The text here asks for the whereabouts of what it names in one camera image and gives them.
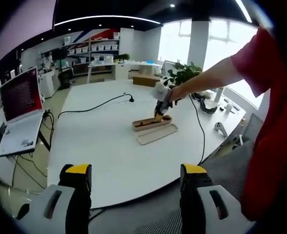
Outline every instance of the window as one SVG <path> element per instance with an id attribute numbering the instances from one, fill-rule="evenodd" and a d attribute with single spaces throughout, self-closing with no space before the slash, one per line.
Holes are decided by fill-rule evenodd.
<path id="1" fill-rule="evenodd" d="M 191 39 L 191 19 L 166 23 L 162 27 L 158 60 L 187 63 Z"/>
<path id="2" fill-rule="evenodd" d="M 256 32 L 257 27 L 249 24 L 229 19 L 211 19 L 203 70 L 205 71 L 220 60 L 237 53 Z M 245 80 L 228 85 L 228 88 L 259 108 L 263 95 L 256 98 Z"/>

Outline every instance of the red shirt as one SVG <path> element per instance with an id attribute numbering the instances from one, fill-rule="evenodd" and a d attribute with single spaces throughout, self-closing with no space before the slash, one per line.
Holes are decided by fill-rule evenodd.
<path id="1" fill-rule="evenodd" d="M 241 197 L 243 214 L 258 220 L 274 203 L 287 172 L 287 69 L 275 39 L 261 28 L 231 59 L 256 97 L 271 89 Z"/>

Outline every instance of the laptop screen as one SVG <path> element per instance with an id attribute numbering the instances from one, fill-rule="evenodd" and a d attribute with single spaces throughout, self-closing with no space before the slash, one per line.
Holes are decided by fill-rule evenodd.
<path id="1" fill-rule="evenodd" d="M 19 74 L 1 86 L 0 96 L 7 121 L 42 109 L 38 91 L 37 67 Z"/>

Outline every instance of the laptop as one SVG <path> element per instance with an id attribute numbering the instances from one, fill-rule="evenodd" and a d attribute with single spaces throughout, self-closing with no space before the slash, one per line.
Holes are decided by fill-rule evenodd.
<path id="1" fill-rule="evenodd" d="M 6 120 L 0 142 L 0 157 L 33 152 L 44 114 L 37 67 L 2 85 L 0 98 Z"/>

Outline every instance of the person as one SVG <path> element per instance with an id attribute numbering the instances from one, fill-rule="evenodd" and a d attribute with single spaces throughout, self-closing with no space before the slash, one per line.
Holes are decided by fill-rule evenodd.
<path id="1" fill-rule="evenodd" d="M 274 204 L 287 174 L 287 68 L 270 33 L 259 28 L 235 55 L 174 87 L 170 101 L 245 79 L 254 95 L 270 89 L 267 117 L 257 136 L 241 194 L 242 213 L 261 219 Z"/>

